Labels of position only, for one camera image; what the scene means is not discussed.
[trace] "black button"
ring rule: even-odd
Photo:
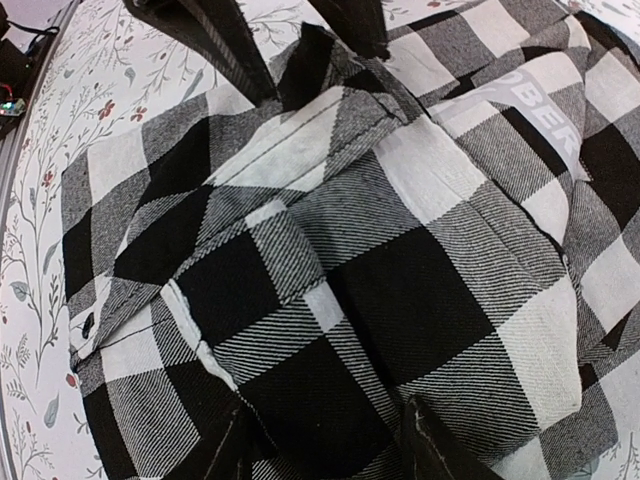
[[[95,324],[95,320],[93,319],[93,312],[89,314],[87,319],[84,321],[84,325],[82,326],[82,338],[85,340],[89,338],[89,333]]]

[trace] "plaid fabric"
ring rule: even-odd
[[[111,480],[204,478],[238,398],[270,480],[399,478],[413,394],[508,479],[638,423],[627,47],[545,0],[390,36],[383,66],[307,26],[281,102],[218,89],[65,172],[72,367]]]

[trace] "buffalo check fabric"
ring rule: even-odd
[[[111,480],[205,478],[241,401],[257,480],[401,477],[424,398],[506,479],[636,428],[640,71],[551,0],[305,25],[280,100],[217,89],[63,176],[77,371]]]

